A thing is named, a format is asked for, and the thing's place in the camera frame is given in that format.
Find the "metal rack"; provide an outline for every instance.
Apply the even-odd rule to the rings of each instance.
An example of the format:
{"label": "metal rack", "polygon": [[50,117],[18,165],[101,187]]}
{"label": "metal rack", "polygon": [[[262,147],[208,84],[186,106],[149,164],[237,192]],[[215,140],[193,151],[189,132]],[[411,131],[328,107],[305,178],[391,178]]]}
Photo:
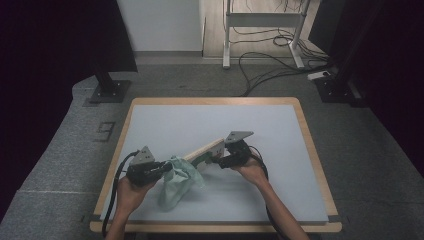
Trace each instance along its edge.
{"label": "metal rack", "polygon": [[286,27],[295,28],[293,41],[289,43],[290,52],[298,68],[305,65],[297,48],[300,33],[306,19],[310,0],[305,0],[300,13],[232,13],[231,0],[227,0],[225,17],[224,69],[230,68],[230,28],[231,27]]}

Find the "black stand base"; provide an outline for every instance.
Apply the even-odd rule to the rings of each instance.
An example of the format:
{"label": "black stand base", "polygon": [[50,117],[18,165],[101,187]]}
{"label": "black stand base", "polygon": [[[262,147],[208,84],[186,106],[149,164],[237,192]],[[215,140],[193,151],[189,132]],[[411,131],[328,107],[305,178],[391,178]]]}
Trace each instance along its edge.
{"label": "black stand base", "polygon": [[341,85],[331,78],[314,80],[317,90],[324,103],[353,103],[355,101],[349,86]]}
{"label": "black stand base", "polygon": [[114,87],[112,91],[103,91],[100,84],[94,90],[88,102],[91,104],[97,103],[121,103],[124,100],[125,93],[131,85],[129,80],[114,80],[112,81]]}

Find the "gray carpet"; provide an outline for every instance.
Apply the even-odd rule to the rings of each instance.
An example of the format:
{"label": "gray carpet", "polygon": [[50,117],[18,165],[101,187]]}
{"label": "gray carpet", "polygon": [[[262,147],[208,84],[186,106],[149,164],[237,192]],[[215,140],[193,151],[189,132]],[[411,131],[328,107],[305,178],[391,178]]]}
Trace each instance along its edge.
{"label": "gray carpet", "polygon": [[[246,68],[253,77],[276,66]],[[0,239],[102,239],[90,231],[90,217],[131,100],[245,91],[237,65],[140,65],[139,73],[111,74],[132,80],[120,104],[84,107],[97,82],[91,77],[74,86],[69,112],[16,193]],[[306,75],[271,80],[250,96],[299,99],[343,222],[340,233],[322,239],[424,239],[424,180],[370,109],[322,103]],[[110,122],[108,139],[99,126]]]}

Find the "person's left hand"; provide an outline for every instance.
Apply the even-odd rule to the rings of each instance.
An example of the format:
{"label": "person's left hand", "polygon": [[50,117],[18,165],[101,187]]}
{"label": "person's left hand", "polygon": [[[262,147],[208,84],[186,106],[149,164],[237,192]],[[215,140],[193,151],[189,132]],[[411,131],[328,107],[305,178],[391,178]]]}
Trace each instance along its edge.
{"label": "person's left hand", "polygon": [[137,187],[126,176],[121,178],[118,183],[116,211],[128,217],[140,206],[147,191],[155,184],[156,182],[152,182],[143,187]]}

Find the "green cloth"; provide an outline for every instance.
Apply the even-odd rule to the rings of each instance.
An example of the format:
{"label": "green cloth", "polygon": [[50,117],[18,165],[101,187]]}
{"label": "green cloth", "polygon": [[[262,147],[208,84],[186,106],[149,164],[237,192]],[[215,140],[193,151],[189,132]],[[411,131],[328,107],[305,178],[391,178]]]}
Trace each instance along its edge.
{"label": "green cloth", "polygon": [[176,156],[168,162],[173,169],[163,175],[164,184],[158,200],[164,211],[173,209],[194,183],[199,187],[205,186],[202,175],[191,163]]}

